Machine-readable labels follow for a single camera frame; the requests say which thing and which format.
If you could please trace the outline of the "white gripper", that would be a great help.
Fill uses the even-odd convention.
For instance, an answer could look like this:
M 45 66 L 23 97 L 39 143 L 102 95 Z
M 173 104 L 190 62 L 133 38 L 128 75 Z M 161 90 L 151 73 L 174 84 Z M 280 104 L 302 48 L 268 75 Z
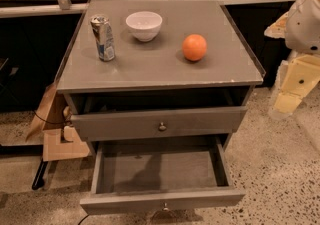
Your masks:
M 320 81 L 320 58 L 302 55 L 288 64 L 287 73 L 276 98 L 274 109 L 280 113 L 293 113 Z

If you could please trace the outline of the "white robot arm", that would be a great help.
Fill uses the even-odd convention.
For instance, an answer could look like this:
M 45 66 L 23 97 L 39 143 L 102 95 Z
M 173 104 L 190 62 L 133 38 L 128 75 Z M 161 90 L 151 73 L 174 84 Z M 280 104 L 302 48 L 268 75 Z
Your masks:
M 320 82 L 320 0 L 296 0 L 264 35 L 283 38 L 291 50 L 279 65 L 270 109 L 274 117 L 284 118 Z

